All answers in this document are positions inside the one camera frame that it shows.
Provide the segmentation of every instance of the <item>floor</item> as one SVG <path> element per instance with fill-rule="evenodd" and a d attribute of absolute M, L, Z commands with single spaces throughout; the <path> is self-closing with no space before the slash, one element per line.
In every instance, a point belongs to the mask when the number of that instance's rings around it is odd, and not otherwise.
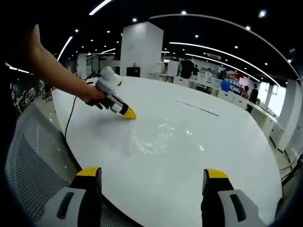
<path fill-rule="evenodd" d="M 41 112 L 44 114 L 44 116 L 49 119 L 51 121 L 51 123 L 60 131 L 62 131 L 57 115 L 55 113 L 55 109 L 54 109 L 54 104 L 53 104 L 53 100 L 50 101 L 45 101 L 43 100 L 41 97 L 38 97 L 34 103 L 39 107 L 39 109 L 41 110 Z M 287 160 L 287 157 L 285 155 L 285 153 L 280 152 L 279 150 L 277 150 L 274 146 L 274 144 L 272 143 L 271 140 L 268 140 L 272 151 L 274 153 L 274 156 L 276 158 L 276 162 L 278 164 L 279 169 L 285 168 L 287 166 L 290 165 L 290 163 Z M 283 178 L 285 175 L 287 175 L 289 172 L 291 171 L 290 168 L 287 168 L 285 170 L 281 170 L 280 174 L 281 174 L 281 178 Z"/>

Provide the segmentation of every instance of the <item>white ceiling column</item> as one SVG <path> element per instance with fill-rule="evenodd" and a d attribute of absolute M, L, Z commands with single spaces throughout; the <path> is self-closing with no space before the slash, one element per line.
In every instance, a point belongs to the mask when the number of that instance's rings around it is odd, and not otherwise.
<path fill-rule="evenodd" d="M 161 61 L 163 30 L 144 22 L 123 29 L 120 74 L 135 63 L 140 67 L 140 77 L 147 78 L 149 72 Z"/>
<path fill-rule="evenodd" d="M 302 105 L 302 89 L 299 83 L 290 79 L 287 82 L 283 108 L 278 118 L 278 122 L 284 131 L 275 126 L 270 135 L 275 146 L 282 152 L 295 131 Z"/>
<path fill-rule="evenodd" d="M 77 76 L 86 79 L 86 53 L 80 53 L 77 59 Z"/>

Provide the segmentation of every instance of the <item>black ceiling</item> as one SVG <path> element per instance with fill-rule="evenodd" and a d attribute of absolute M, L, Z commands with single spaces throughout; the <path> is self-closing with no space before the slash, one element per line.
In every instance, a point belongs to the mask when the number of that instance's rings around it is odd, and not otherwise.
<path fill-rule="evenodd" d="M 203 52 L 220 55 L 228 64 L 244 70 L 253 76 L 263 75 L 253 67 L 218 52 L 206 51 L 203 48 L 180 46 L 169 42 L 198 44 L 219 49 L 243 58 L 264 70 L 275 78 L 297 79 L 296 74 L 285 60 L 265 42 L 248 31 L 233 25 L 202 17 L 162 17 L 149 19 L 151 16 L 180 13 L 182 10 L 191 14 L 205 14 L 220 17 L 242 26 L 249 25 L 251 30 L 272 43 L 286 58 L 292 58 L 295 66 L 303 56 L 300 40 L 300 15 L 298 6 L 275 3 L 268 6 L 256 1 L 238 3 L 235 1 L 200 1 L 187 0 L 177 3 L 175 0 L 112 0 L 99 12 L 89 16 L 102 0 L 56 1 L 44 5 L 47 11 L 41 13 L 40 33 L 43 45 L 53 54 L 58 54 L 68 37 L 73 36 L 71 43 L 62 55 L 61 62 L 76 58 L 78 52 L 97 52 L 117 48 L 121 44 L 121 32 L 125 26 L 150 21 L 164 30 L 163 49 L 183 57 L 185 53 L 203 55 Z M 258 18 L 261 9 L 267 10 L 264 18 Z M 295 57 L 289 50 L 295 49 Z"/>

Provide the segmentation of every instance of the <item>white round table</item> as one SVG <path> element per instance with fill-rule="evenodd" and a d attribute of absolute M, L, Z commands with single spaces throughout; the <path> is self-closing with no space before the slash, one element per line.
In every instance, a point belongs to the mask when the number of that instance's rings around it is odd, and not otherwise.
<path fill-rule="evenodd" d="M 203 170 L 224 171 L 269 224 L 282 197 L 279 170 L 248 112 L 162 81 L 123 77 L 116 90 L 137 115 L 126 120 L 77 99 L 67 142 L 82 168 L 102 168 L 104 196 L 146 227 L 201 227 Z M 53 92 L 65 130 L 74 96 Z"/>

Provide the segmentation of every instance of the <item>glass wall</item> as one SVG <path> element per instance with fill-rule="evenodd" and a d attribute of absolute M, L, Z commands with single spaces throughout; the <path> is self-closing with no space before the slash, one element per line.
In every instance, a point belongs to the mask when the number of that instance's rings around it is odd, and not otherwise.
<path fill-rule="evenodd" d="M 268 107 L 277 116 L 280 116 L 280 114 L 281 114 L 284 99 L 285 99 L 285 93 L 286 93 L 285 87 L 278 87 L 277 85 L 274 85 Z"/>
<path fill-rule="evenodd" d="M 261 103 L 265 103 L 268 94 L 268 89 L 269 83 L 261 82 L 258 95 L 258 98 L 260 99 Z"/>

